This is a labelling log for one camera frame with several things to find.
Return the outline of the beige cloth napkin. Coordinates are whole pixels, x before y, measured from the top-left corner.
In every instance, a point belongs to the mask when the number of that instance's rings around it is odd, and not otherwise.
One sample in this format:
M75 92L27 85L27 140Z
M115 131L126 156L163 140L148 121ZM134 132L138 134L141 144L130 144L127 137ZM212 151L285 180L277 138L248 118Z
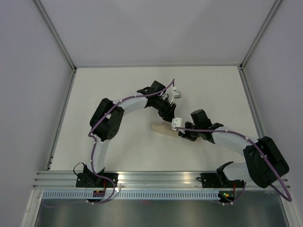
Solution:
M178 135L178 131L173 131L171 124L169 122L162 122L162 123L151 123L151 130L153 130L156 133L170 136L174 138L181 139L182 137Z

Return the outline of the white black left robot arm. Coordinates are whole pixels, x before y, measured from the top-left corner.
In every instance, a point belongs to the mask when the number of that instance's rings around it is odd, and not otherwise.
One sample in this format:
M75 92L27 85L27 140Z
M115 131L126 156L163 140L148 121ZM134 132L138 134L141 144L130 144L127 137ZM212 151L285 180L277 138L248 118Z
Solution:
M171 123L175 118L176 104L173 103L173 98L163 97L170 87L176 92L175 80L167 87L154 81L151 86L140 89L129 97L116 101L108 98L101 100L89 122L91 130L88 136L94 143L89 163L84 164L83 171L76 174L77 188L103 187L106 181L111 182L112 188L115 188L116 182L104 175L105 156L110 140L117 135L122 118L136 110L152 107L158 111L162 120Z

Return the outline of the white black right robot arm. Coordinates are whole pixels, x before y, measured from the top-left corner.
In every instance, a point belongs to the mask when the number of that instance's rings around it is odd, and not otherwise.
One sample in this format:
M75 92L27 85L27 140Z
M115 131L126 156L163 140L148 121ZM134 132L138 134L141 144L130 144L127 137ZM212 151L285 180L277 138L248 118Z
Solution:
M289 172L289 165L275 142L267 136L260 139L231 131L221 123L212 123L202 109L191 113L192 122L172 120L178 135L190 141L202 138L212 144L226 147L244 157L244 162L229 161L216 170L216 181L226 187L232 182L252 180L260 188L267 188Z

